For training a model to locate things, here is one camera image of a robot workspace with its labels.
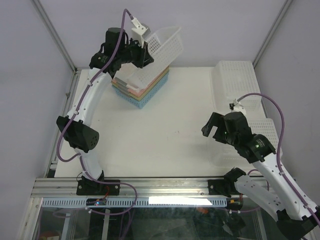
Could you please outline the white perforated basket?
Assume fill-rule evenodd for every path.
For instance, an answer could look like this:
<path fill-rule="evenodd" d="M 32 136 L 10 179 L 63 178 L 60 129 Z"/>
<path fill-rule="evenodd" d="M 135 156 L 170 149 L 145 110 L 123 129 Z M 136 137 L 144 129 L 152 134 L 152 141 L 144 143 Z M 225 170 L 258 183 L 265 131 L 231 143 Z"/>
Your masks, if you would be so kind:
<path fill-rule="evenodd" d="M 184 50 L 179 26 L 163 27 L 153 32 L 148 38 L 148 51 L 154 62 L 138 68 L 126 79 L 127 84 L 145 88 Z"/>
<path fill-rule="evenodd" d="M 219 112 L 229 110 L 229 103 L 260 88 L 251 61 L 221 60 L 211 70 L 213 104 Z"/>
<path fill-rule="evenodd" d="M 246 117 L 240 116 L 238 127 L 240 144 L 230 146 L 248 163 L 264 162 L 268 155 L 276 153 L 275 147 L 266 136 L 252 132 Z"/>

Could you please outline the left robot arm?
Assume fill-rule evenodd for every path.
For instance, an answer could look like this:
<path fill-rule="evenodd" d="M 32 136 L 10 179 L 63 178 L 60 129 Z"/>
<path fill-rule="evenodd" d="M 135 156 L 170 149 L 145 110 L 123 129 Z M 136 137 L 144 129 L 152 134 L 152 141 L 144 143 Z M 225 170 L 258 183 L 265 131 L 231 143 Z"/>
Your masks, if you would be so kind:
<path fill-rule="evenodd" d="M 142 69 L 154 62 L 145 41 L 149 33 L 150 30 L 143 26 L 134 30 L 132 38 L 129 38 L 122 28 L 109 28 L 105 33 L 105 41 L 90 60 L 86 84 L 75 105 L 66 116 L 59 116 L 56 120 L 60 130 L 58 141 L 68 142 L 75 151 L 74 156 L 65 159 L 61 156 L 61 147 L 57 146 L 57 157 L 64 163 L 79 158 L 82 176 L 78 187 L 82 195 L 102 195 L 110 190 L 111 184 L 105 184 L 104 171 L 94 153 L 100 134 L 91 128 L 92 119 L 103 92 L 123 64 L 133 64 Z"/>

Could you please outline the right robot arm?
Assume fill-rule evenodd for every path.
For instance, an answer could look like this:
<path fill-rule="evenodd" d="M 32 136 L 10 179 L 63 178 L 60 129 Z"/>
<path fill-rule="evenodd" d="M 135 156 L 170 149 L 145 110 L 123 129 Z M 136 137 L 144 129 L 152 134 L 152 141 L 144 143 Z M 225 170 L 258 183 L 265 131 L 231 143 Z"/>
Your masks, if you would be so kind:
<path fill-rule="evenodd" d="M 236 192 L 249 197 L 276 222 L 277 228 L 288 240 L 300 240 L 320 224 L 320 208 L 298 186 L 279 160 L 276 149 L 262 134 L 252 133 L 246 116 L 239 111 L 226 115 L 213 112 L 202 127 L 208 137 L 233 146 L 236 152 L 252 164 L 271 185 L 273 192 L 257 184 L 245 171 L 232 168 L 214 187 L 221 195 L 231 197 Z"/>

